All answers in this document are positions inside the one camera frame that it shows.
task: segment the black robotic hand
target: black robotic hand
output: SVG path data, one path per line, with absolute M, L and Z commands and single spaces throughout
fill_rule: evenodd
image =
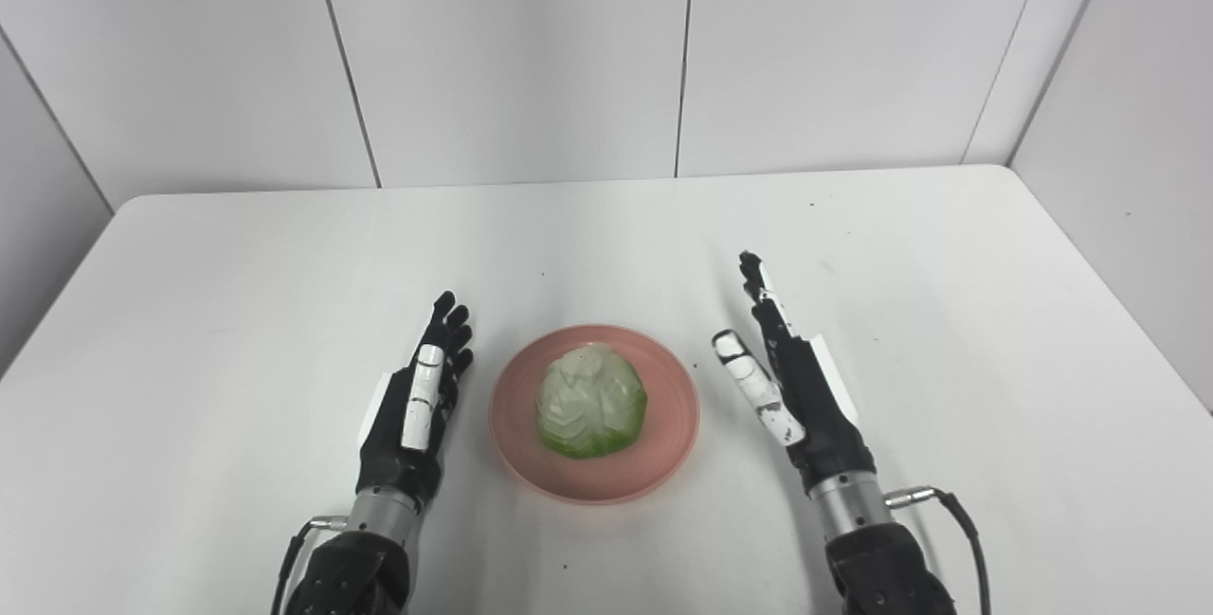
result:
M 845 613 L 955 615 L 952 598 L 927 570 L 917 540 L 889 512 L 893 505 L 876 480 L 872 452 L 839 408 L 814 347 L 820 342 L 825 352 L 824 341 L 796 335 L 758 256 L 741 254 L 741 275 L 775 380 L 736 331 L 719 331 L 712 344 L 801 473 L 821 519 L 826 559 Z
M 459 402 L 459 380 L 472 364 L 468 309 L 446 291 L 404 369 L 392 375 L 360 450 L 354 506 L 343 530 L 317 547 L 286 605 L 290 615 L 398 615 L 409 597 L 404 542 L 438 492 L 438 451 Z M 332 519 L 313 519 L 330 526 Z M 292 540 L 279 574 L 272 615 L 308 525 Z
M 472 365 L 472 351 L 467 348 L 472 326 L 467 320 L 468 309 L 463 304 L 455 307 L 455 294 L 446 291 L 434 301 L 433 317 L 412 360 L 392 375 L 363 443 L 355 491 L 376 485 L 392 488 L 418 507 L 428 505 L 438 492 L 438 450 L 459 402 L 459 380 Z

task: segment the pink plate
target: pink plate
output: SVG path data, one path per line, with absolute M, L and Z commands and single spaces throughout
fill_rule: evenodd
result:
M 543 372 L 571 348 L 608 343 L 636 368 L 649 394 L 640 437 L 598 459 L 574 460 L 545 448 L 535 425 Z M 665 347 L 620 326 L 570 326 L 523 348 L 497 378 L 489 427 L 506 465 L 562 501 L 619 503 L 649 494 L 673 476 L 695 443 L 699 398 L 687 370 Z

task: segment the cabbage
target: cabbage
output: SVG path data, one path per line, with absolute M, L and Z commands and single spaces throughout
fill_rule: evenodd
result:
M 543 445 L 570 459 L 619 451 L 640 437 L 649 395 L 636 369 L 606 343 L 568 352 L 547 368 L 536 422 Z

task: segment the white table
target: white table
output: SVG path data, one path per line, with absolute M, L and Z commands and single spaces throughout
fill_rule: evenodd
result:
M 445 238 L 416 235 L 435 213 Z M 797 477 L 708 346 L 754 338 L 741 249 L 826 334 L 884 485 L 966 502 L 1000 613 L 1208 611 L 1213 420 L 996 166 L 131 201 L 0 385 L 0 611 L 264 613 L 454 287 L 478 360 L 412 613 L 837 613 Z M 683 468 L 608 508 L 516 484 L 486 429 L 502 365 L 590 321 L 667 343 L 702 411 Z M 905 518 L 975 613 L 959 530 Z

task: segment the black glove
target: black glove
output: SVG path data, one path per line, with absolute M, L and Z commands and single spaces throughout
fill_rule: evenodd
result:
M 404 369 L 392 375 L 383 394 L 366 442 L 360 450 L 361 468 L 354 491 L 368 486 L 391 486 L 426 506 L 438 492 L 442 468 L 438 450 L 446 432 L 446 423 L 459 402 L 459 380 L 472 364 L 472 351 L 466 348 L 472 340 L 472 326 L 467 325 L 467 307 L 455 307 L 455 294 L 446 291 L 434 301 L 434 313 L 412 352 L 412 359 Z M 404 414 L 408 409 L 412 377 L 417 370 L 421 347 L 442 348 L 444 359 L 438 385 L 438 402 L 433 404 L 429 426 L 429 443 L 423 451 L 400 445 Z

